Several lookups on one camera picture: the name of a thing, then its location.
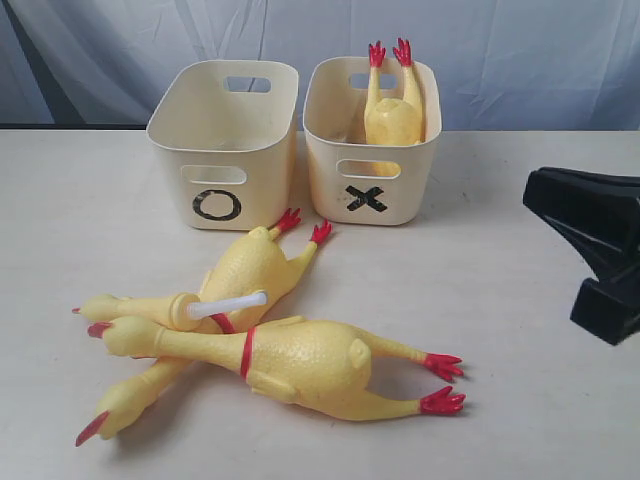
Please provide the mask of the headless yellow chicken body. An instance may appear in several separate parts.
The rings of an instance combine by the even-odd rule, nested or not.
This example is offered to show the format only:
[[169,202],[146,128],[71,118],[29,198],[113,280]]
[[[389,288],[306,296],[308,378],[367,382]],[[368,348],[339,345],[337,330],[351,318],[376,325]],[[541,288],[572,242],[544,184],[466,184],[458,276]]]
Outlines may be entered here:
[[363,113],[365,139],[369,145],[410,146],[424,141],[424,101],[409,40],[399,38],[393,53],[402,67],[404,86],[401,98],[382,96],[380,69],[386,49],[380,41],[369,45],[370,72]]

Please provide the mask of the large yellow rubber chicken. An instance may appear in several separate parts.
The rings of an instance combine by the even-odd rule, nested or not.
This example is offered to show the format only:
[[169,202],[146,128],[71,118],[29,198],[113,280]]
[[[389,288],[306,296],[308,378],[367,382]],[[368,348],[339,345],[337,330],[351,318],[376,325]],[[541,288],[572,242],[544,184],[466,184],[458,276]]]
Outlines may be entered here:
[[372,360],[404,358],[446,381],[461,374],[460,358],[423,352],[353,325],[294,316],[235,334],[170,330],[138,316],[89,326],[117,356],[177,357],[238,373],[252,391],[334,418],[372,421],[417,414],[460,412],[464,395],[450,386],[417,400],[393,400],[367,389]]

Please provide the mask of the small yellow rubber chicken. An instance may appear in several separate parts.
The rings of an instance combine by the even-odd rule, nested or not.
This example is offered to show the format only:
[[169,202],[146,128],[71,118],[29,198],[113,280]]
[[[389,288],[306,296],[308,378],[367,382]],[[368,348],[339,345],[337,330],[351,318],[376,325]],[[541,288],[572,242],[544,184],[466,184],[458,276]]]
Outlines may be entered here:
[[[303,253],[288,259],[277,238],[299,222],[298,210],[286,210],[273,227],[258,226],[237,239],[218,264],[207,272],[200,291],[195,294],[203,302],[241,297],[257,291],[265,291],[268,296],[266,305],[226,314],[234,333],[256,326],[280,298],[295,288],[318,246],[332,231],[327,220],[315,226]],[[223,333],[214,318],[203,319],[193,332],[230,334]],[[96,417],[81,431],[75,445],[82,445],[96,434],[109,439],[133,424],[190,364],[182,358],[159,358],[146,371],[110,387],[98,403]]]

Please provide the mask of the broken chicken head with squeaker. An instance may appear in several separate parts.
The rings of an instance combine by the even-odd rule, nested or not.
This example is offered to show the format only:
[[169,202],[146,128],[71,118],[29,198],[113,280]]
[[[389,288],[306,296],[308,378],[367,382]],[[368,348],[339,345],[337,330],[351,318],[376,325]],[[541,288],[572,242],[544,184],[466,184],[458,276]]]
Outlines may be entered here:
[[266,305],[265,291],[251,295],[203,302],[192,293],[179,293],[168,297],[132,298],[104,294],[89,299],[82,307],[72,310],[92,322],[107,322],[123,316],[143,316],[167,328],[193,331],[205,318],[214,318],[223,333],[234,333],[226,314],[247,307]]

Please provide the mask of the white backdrop cloth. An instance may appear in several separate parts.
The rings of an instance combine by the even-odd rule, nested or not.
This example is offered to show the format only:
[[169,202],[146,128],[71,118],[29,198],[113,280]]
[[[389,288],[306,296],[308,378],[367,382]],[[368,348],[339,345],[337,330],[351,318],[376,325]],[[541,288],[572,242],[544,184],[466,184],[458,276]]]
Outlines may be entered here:
[[184,67],[407,38],[448,130],[635,130],[635,1],[5,1],[3,124],[142,125]]

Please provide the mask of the cream bin with X mark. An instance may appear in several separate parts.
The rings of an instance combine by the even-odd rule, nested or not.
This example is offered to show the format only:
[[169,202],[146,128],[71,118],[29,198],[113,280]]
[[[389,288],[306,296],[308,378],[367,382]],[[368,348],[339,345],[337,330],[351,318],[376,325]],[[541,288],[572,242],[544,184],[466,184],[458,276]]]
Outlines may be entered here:
[[316,66],[308,87],[303,127],[308,147],[311,197],[332,222],[400,225],[418,213],[442,131],[434,72],[421,62],[414,72],[425,101],[426,141],[414,146],[368,145],[363,113],[368,83],[366,57],[335,57]]

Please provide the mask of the cream bin with O mark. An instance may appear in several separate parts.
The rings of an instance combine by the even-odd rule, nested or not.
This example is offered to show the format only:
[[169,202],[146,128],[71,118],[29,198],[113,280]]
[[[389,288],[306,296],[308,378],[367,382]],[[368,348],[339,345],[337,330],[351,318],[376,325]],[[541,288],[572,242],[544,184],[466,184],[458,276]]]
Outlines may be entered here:
[[299,75],[275,61],[208,60],[184,68],[147,125],[187,225],[250,230],[285,211],[296,155]]

